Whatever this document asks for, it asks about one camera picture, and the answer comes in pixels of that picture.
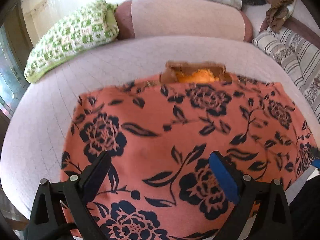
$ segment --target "blue gripper pad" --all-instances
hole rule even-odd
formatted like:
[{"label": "blue gripper pad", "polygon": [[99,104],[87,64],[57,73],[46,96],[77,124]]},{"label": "blue gripper pad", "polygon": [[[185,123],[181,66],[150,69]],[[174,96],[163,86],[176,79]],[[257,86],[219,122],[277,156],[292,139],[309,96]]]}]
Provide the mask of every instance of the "blue gripper pad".
[{"label": "blue gripper pad", "polygon": [[311,163],[312,166],[315,166],[316,168],[320,169],[320,159],[315,158],[313,162]]},{"label": "blue gripper pad", "polygon": [[209,167],[218,180],[219,186],[222,188],[226,198],[237,205],[240,201],[238,186],[215,152],[210,154]]}]

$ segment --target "mattress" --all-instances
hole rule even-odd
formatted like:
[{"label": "mattress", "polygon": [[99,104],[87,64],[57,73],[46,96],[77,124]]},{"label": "mattress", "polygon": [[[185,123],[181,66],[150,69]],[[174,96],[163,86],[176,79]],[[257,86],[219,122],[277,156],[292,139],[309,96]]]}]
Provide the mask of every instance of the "mattress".
[{"label": "mattress", "polygon": [[[162,72],[167,60],[215,61],[230,72],[281,82],[320,142],[320,125],[305,98],[274,60],[249,43],[195,36],[114,42],[51,70],[29,86],[18,105],[4,140],[0,176],[3,190],[24,216],[30,217],[40,179],[59,181],[64,138],[78,95]],[[289,201],[313,169],[289,187]]]}]

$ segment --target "black flower pattern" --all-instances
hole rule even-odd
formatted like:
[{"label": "black flower pattern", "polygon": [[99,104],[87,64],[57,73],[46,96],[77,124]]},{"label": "black flower pattern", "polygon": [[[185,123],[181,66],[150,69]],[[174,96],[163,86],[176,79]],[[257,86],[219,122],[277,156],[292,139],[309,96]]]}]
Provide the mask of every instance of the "black flower pattern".
[{"label": "black flower pattern", "polygon": [[99,113],[92,122],[87,122],[80,131],[80,137],[87,143],[84,154],[93,163],[102,151],[108,151],[110,156],[121,156],[127,140],[119,131],[119,119],[116,116]]},{"label": "black flower pattern", "polygon": [[180,199],[199,205],[208,220],[215,220],[228,210],[228,200],[209,168],[208,159],[199,159],[195,172],[184,175],[179,186]]},{"label": "black flower pattern", "polygon": [[310,143],[300,143],[299,153],[301,157],[301,171],[304,172],[307,170],[307,168],[310,167],[311,163],[314,160],[314,157],[311,154]]},{"label": "black flower pattern", "polygon": [[169,240],[154,212],[137,211],[128,201],[112,203],[110,216],[111,219],[100,226],[110,240]]},{"label": "black flower pattern", "polygon": [[291,115],[281,103],[269,100],[268,110],[273,118],[277,119],[284,128],[289,130],[292,122]]},{"label": "black flower pattern", "polygon": [[191,84],[186,95],[190,98],[192,107],[206,109],[212,116],[226,115],[227,104],[231,101],[229,94],[216,91],[209,84]]}]

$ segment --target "leaf pattern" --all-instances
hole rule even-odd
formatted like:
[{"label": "leaf pattern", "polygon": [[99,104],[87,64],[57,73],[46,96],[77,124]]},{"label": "leaf pattern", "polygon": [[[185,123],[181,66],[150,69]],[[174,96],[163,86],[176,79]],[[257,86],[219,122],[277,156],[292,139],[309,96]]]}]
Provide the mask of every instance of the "leaf pattern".
[{"label": "leaf pattern", "polygon": [[82,106],[82,98],[81,98],[81,96],[78,97],[78,104]]},{"label": "leaf pattern", "polygon": [[292,172],[292,171],[293,171],[293,163],[288,162],[284,168],[285,168],[288,172]]},{"label": "leaf pattern", "polygon": [[114,99],[112,100],[111,102],[108,103],[108,106],[116,106],[116,105],[119,105],[123,102],[122,99]]},{"label": "leaf pattern", "polygon": [[160,89],[161,94],[163,94],[165,97],[169,95],[169,90],[167,89],[166,85],[163,85]]},{"label": "leaf pattern", "polygon": [[124,130],[127,130],[128,132],[130,132],[134,135],[138,135],[138,136],[143,136],[143,137],[157,137],[157,136],[159,136],[155,132],[144,129],[136,123],[126,122],[126,123],[122,124],[121,128]]},{"label": "leaf pattern", "polygon": [[252,163],[248,169],[250,171],[262,171],[266,166],[265,162],[257,161]]},{"label": "leaf pattern", "polygon": [[175,146],[172,147],[171,156],[176,163],[182,164],[182,153],[178,152]]},{"label": "leaf pattern", "polygon": [[270,148],[270,147],[272,147],[273,145],[276,145],[276,144],[277,143],[274,140],[268,140],[268,141],[265,142],[264,148],[268,149],[268,148]]},{"label": "leaf pattern", "polygon": [[89,101],[91,106],[94,106],[94,104],[97,101],[97,99],[95,97],[87,97],[87,100]]},{"label": "leaf pattern", "polygon": [[202,144],[200,146],[195,146],[193,151],[188,154],[187,158],[189,157],[189,161],[187,162],[187,165],[190,164],[191,162],[195,161],[196,159],[200,158],[201,155],[204,152],[204,149],[206,147],[206,144]]},{"label": "leaf pattern", "polygon": [[119,176],[113,165],[111,165],[110,167],[110,170],[108,172],[108,177],[111,185],[111,191],[117,190],[119,185]]},{"label": "leaf pattern", "polygon": [[229,134],[231,131],[230,125],[228,125],[226,122],[223,122],[222,120],[220,120],[220,127],[221,131],[225,134]]},{"label": "leaf pattern", "polygon": [[307,129],[307,122],[306,122],[306,120],[303,122],[303,125],[302,125],[301,130],[305,130],[305,129]]},{"label": "leaf pattern", "polygon": [[277,164],[277,167],[278,167],[279,171],[281,171],[282,167],[283,167],[283,161],[282,161],[281,153],[278,153],[275,156],[275,161],[276,161],[276,164]]},{"label": "leaf pattern", "polygon": [[178,119],[178,120],[184,120],[185,116],[181,108],[178,106],[174,105],[173,107],[173,115]]},{"label": "leaf pattern", "polygon": [[233,96],[239,98],[239,97],[244,96],[244,93],[243,93],[243,92],[239,92],[239,91],[235,91],[235,92],[233,93]]},{"label": "leaf pattern", "polygon": [[165,185],[168,185],[171,181],[167,180],[164,182],[157,182],[163,179],[166,179],[172,174],[172,171],[161,171],[160,173],[156,174],[155,176],[149,178],[149,179],[143,179],[142,181],[149,186],[153,187],[163,187]]},{"label": "leaf pattern", "polygon": [[92,109],[91,113],[92,113],[92,114],[98,113],[99,111],[102,110],[103,107],[104,107],[104,103],[102,103],[100,106]]},{"label": "leaf pattern", "polygon": [[166,204],[166,200],[164,199],[152,199],[145,197],[145,200],[154,207],[170,207],[170,205]]},{"label": "leaf pattern", "polygon": [[101,215],[103,218],[106,218],[107,215],[110,214],[109,209],[108,209],[105,205],[103,205],[103,204],[101,204],[101,203],[97,203],[97,202],[94,202],[94,204],[95,204],[95,205],[97,206],[97,208],[99,209],[100,215]]},{"label": "leaf pattern", "polygon": [[206,125],[205,127],[203,127],[199,133],[203,136],[206,136],[210,133],[212,133],[214,130],[216,129],[216,127],[214,126],[214,124],[210,124],[210,125]]},{"label": "leaf pattern", "polygon": [[74,124],[79,124],[83,122],[85,119],[85,114],[80,114],[76,117],[76,119],[73,121]]},{"label": "leaf pattern", "polygon": [[244,143],[246,140],[247,140],[247,134],[240,133],[231,140],[230,144],[239,145],[240,143]]},{"label": "leaf pattern", "polygon": [[253,104],[254,104],[253,98],[249,98],[249,99],[248,99],[248,105],[251,106],[251,107],[253,107]]},{"label": "leaf pattern", "polygon": [[72,135],[75,133],[75,126],[74,125],[71,125],[70,131],[71,131]]},{"label": "leaf pattern", "polygon": [[258,153],[243,152],[236,148],[228,149],[227,153],[230,154],[232,157],[235,157],[242,161],[253,160],[258,155]]},{"label": "leaf pattern", "polygon": [[144,104],[145,104],[144,99],[143,99],[143,98],[138,98],[138,97],[132,99],[132,102],[133,102],[136,106],[140,107],[141,109],[143,109]]},{"label": "leaf pattern", "polygon": [[240,110],[242,112],[242,117],[244,119],[248,120],[249,119],[249,111],[243,106],[239,106],[239,108],[240,108]]}]

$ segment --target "pink cushion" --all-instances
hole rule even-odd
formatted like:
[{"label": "pink cushion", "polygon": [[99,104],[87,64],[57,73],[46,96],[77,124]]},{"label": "pink cushion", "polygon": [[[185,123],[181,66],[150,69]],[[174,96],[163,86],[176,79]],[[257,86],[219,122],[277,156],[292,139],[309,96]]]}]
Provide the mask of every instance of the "pink cushion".
[{"label": "pink cushion", "polygon": [[208,0],[132,0],[115,17],[119,40],[191,35],[251,42],[252,25],[244,13]]}]

